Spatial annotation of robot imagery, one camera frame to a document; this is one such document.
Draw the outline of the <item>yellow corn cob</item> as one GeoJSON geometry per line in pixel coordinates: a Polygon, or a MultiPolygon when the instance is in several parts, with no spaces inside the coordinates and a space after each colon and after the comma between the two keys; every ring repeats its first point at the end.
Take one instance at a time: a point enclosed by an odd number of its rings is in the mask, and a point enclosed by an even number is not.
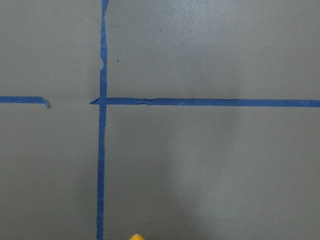
{"type": "Polygon", "coordinates": [[[145,238],[140,234],[134,234],[129,238],[129,240],[145,240],[145,238]]]}

